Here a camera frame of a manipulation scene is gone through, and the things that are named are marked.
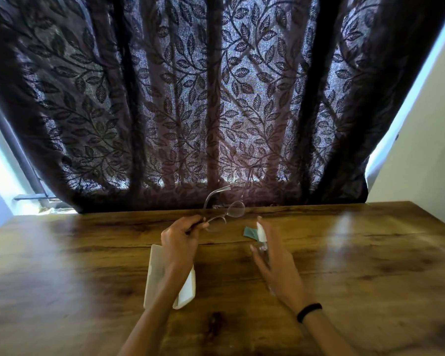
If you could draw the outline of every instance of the green microfiber cloth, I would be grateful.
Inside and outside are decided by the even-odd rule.
[[[252,229],[250,227],[244,228],[244,236],[250,237],[251,239],[254,239],[255,241],[259,241],[259,238],[257,237],[257,229]]]

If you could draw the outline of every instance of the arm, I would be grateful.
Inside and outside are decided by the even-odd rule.
[[[145,310],[119,356],[157,355],[173,303],[188,277],[198,248],[199,232],[208,227],[199,215],[182,217],[162,232],[165,275],[153,304]]]
[[[276,296],[296,316],[305,306],[315,303],[312,296],[305,290],[293,256],[282,245],[279,234],[270,223],[258,217],[267,236],[267,265],[258,250],[250,246],[255,264],[262,277]],[[326,356],[356,356],[355,350],[338,334],[322,310],[310,312],[303,319],[303,324]]]

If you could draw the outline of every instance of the eyeglasses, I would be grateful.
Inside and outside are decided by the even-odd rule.
[[[244,196],[244,193],[247,189],[247,185],[249,184],[249,179],[251,176],[252,176],[252,168],[249,170],[249,175],[247,177],[247,181],[244,186],[243,193],[241,194],[241,199]],[[231,189],[232,189],[232,186],[228,185],[228,186],[224,186],[217,190],[212,191],[208,195],[208,197],[206,197],[206,201],[204,202],[203,209],[206,209],[206,207],[208,206],[208,201],[210,200],[210,198],[213,195],[215,195],[219,192],[229,191]],[[241,200],[235,201],[229,205],[229,207],[227,208],[227,210],[224,214],[214,216],[214,217],[210,218],[209,220],[207,220],[206,222],[209,223],[209,226],[206,229],[209,232],[219,232],[219,231],[221,231],[222,228],[224,228],[226,226],[226,223],[227,223],[226,216],[241,217],[245,214],[245,212],[246,212],[246,206],[244,205],[244,203]]]

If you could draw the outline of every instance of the curtain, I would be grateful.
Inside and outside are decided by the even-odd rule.
[[[445,0],[0,0],[0,102],[79,212],[364,202]]]

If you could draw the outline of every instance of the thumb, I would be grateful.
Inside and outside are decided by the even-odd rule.
[[[193,239],[199,239],[199,232],[203,229],[206,229],[209,226],[209,223],[204,222],[204,223],[199,223],[198,225],[196,225],[195,227],[193,227],[193,229],[190,232],[190,236]]]
[[[250,246],[250,250],[252,251],[252,257],[254,258],[254,262],[257,265],[259,271],[261,272],[262,277],[267,283],[270,283],[271,279],[270,270],[268,269],[266,263],[259,254],[259,251],[252,245]]]

